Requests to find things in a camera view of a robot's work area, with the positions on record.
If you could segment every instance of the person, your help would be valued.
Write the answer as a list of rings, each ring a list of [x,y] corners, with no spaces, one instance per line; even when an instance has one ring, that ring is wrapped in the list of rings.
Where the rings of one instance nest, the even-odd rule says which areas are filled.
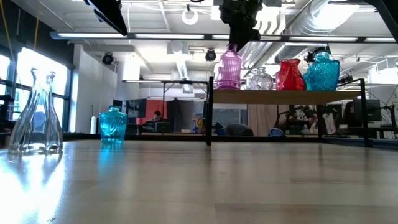
[[[347,124],[349,128],[362,127],[362,122],[356,120],[354,113],[354,103],[348,102],[346,108],[344,109],[344,124]]]
[[[164,122],[165,119],[162,117],[162,113],[160,111],[155,111],[154,113],[154,119],[152,119],[155,122]]]

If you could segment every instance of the glass bottle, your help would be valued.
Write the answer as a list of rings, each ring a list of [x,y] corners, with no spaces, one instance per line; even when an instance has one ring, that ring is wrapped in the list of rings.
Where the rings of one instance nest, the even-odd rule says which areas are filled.
[[[298,65],[300,59],[283,60],[280,63],[280,79],[282,90],[306,90],[307,86],[301,75]]]
[[[54,110],[54,72],[32,68],[33,87],[28,102],[12,130],[11,152],[57,152],[62,150],[62,130]]]
[[[266,73],[265,67],[259,68],[259,78],[257,79],[257,87],[259,90],[271,90],[273,87],[272,77]]]
[[[220,58],[216,89],[241,89],[242,57],[236,51],[236,44],[228,44],[226,52]]]
[[[127,127],[127,114],[120,106],[108,106],[108,112],[99,115],[102,143],[123,143]]]
[[[257,90],[257,81],[255,81],[253,78],[258,77],[258,73],[258,68],[253,68],[246,76],[246,86],[248,90]]]
[[[284,80],[282,80],[280,71],[275,73],[275,79],[276,79],[276,90],[282,90],[282,84],[283,84]]]
[[[330,60],[328,51],[315,54],[315,62],[309,66],[305,81],[311,86],[307,90],[335,91],[340,75],[338,60]]]

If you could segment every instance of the computer monitor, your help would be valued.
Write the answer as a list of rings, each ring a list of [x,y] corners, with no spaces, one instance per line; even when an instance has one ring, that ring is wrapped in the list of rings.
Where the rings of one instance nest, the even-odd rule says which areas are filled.
[[[126,108],[129,123],[135,123],[136,118],[145,118],[147,99],[127,100]]]
[[[381,110],[375,109],[380,107],[380,100],[366,100],[368,109],[368,121],[382,121]],[[354,100],[355,120],[362,122],[362,103],[360,99]]]

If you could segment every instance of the red glass vase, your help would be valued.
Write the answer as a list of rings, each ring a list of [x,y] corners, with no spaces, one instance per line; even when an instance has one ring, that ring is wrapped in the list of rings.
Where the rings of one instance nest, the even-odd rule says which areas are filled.
[[[305,80],[301,75],[298,65],[299,59],[283,60],[280,63],[279,80],[282,82],[281,90],[306,90]]]

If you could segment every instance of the security camera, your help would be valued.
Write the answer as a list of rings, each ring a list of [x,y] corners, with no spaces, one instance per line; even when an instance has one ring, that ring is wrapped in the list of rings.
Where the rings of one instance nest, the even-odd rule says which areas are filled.
[[[102,58],[102,62],[105,65],[111,65],[113,62],[112,52],[105,52],[105,56]]]
[[[214,52],[214,49],[207,50],[206,57],[205,57],[206,61],[212,62],[212,61],[216,60],[216,57],[217,57],[217,55],[216,55],[216,52]]]

